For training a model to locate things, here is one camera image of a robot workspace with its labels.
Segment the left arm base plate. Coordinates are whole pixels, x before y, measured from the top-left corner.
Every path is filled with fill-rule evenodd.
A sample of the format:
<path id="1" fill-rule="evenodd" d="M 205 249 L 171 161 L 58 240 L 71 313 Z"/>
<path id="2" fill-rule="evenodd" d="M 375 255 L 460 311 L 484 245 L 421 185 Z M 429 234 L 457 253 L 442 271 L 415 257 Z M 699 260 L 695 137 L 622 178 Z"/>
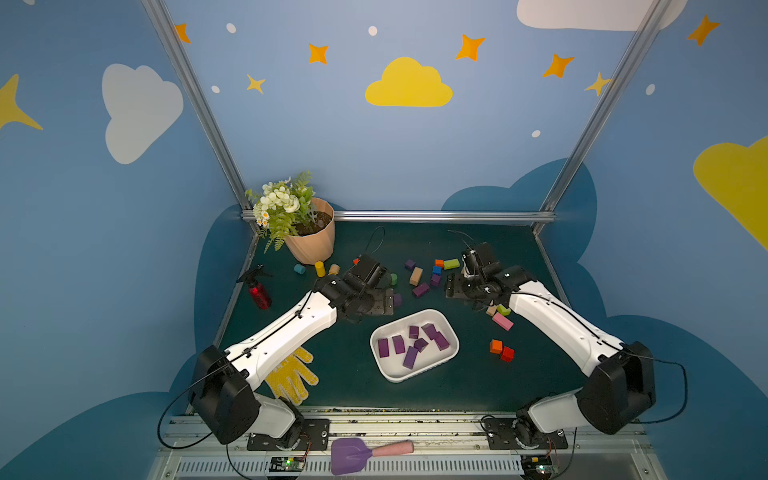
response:
<path id="1" fill-rule="evenodd" d="M 280 438 L 251 433 L 248 451 L 326 451 L 329 443 L 330 420 L 325 418 L 296 421 Z"/>

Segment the white plastic storage bin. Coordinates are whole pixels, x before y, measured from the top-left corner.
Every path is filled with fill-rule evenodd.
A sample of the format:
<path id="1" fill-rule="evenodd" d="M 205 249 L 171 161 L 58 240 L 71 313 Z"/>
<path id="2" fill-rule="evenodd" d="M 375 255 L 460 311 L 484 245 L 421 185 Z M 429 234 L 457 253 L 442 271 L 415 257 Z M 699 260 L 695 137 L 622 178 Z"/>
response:
<path id="1" fill-rule="evenodd" d="M 377 328 L 370 336 L 370 349 L 381 375 L 401 383 L 454 357 L 460 341 L 447 317 L 425 309 Z"/>

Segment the purple brick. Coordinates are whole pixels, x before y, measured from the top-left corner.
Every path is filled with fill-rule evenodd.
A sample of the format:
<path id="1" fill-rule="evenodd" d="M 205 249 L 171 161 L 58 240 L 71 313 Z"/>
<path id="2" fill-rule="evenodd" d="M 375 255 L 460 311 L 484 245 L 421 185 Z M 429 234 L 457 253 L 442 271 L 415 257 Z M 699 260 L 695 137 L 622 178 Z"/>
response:
<path id="1" fill-rule="evenodd" d="M 415 365 L 416 358 L 419 354 L 419 350 L 413 346 L 409 347 L 405 359 L 403 361 L 403 366 L 407 369 L 413 369 Z"/>
<path id="2" fill-rule="evenodd" d="M 416 298 L 420 298 L 429 292 L 431 287 L 428 284 L 419 284 L 412 290 L 412 295 Z"/>
<path id="3" fill-rule="evenodd" d="M 379 338 L 377 340 L 377 351 L 380 359 L 390 356 L 390 344 L 388 338 Z"/>
<path id="4" fill-rule="evenodd" d="M 396 354 L 400 355 L 406 352 L 405 341 L 401 335 L 393 336 L 392 343 Z"/>

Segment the dark purple block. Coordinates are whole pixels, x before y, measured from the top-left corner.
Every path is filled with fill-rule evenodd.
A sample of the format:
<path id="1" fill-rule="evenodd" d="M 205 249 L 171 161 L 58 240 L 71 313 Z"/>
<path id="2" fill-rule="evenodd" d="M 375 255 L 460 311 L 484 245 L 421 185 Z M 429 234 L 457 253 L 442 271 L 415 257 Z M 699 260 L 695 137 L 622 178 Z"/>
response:
<path id="1" fill-rule="evenodd" d="M 422 338 L 417 339 L 414 343 L 414 347 L 419 352 L 422 352 L 427 346 L 428 346 L 428 342 Z"/>

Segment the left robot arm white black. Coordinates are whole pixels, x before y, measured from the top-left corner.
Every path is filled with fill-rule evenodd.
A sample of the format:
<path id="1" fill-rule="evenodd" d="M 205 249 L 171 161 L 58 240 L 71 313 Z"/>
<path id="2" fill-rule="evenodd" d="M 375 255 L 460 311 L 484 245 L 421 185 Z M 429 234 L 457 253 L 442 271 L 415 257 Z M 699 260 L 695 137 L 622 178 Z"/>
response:
<path id="1" fill-rule="evenodd" d="M 265 435 L 283 448 L 299 441 L 304 417 L 291 401 L 258 394 L 268 374 L 300 346 L 339 319 L 394 312 L 391 275 L 367 254 L 343 275 L 320 278 L 285 314 L 225 350 L 205 349 L 196 360 L 189 404 L 218 442 L 228 445 L 246 434 Z"/>

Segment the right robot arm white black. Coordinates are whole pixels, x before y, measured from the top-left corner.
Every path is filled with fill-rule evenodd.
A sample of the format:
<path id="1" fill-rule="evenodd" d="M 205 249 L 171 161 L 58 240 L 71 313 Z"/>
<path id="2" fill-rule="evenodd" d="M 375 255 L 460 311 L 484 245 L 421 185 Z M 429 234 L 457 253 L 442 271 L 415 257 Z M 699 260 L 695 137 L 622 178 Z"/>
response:
<path id="1" fill-rule="evenodd" d="M 592 426 L 615 434 L 656 403 L 654 358 L 642 343 L 625 344 L 557 299 L 520 266 L 504 267 L 480 243 L 461 254 L 461 273 L 448 276 L 448 298 L 501 305 L 537 327 L 586 376 L 576 390 L 532 402 L 516 413 L 515 440 L 532 448 L 548 434 Z"/>

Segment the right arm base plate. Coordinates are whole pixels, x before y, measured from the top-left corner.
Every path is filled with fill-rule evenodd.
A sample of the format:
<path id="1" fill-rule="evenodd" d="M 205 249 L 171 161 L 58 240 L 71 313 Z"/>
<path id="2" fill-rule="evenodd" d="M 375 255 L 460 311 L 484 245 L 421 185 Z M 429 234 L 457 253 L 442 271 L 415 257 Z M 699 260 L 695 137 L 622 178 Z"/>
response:
<path id="1" fill-rule="evenodd" d="M 568 447 L 562 430 L 545 434 L 525 419 L 485 415 L 480 419 L 480 426 L 491 450 L 548 450 Z"/>

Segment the purple arch block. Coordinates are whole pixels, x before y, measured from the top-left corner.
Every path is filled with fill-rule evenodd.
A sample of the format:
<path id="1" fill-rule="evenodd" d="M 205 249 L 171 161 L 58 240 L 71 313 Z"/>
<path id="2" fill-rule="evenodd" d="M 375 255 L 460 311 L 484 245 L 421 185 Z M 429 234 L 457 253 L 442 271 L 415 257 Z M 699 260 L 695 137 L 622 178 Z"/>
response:
<path id="1" fill-rule="evenodd" d="M 425 334 L 430 340 L 434 340 L 437 336 L 437 330 L 432 323 L 423 325 L 422 330 L 425 332 Z"/>

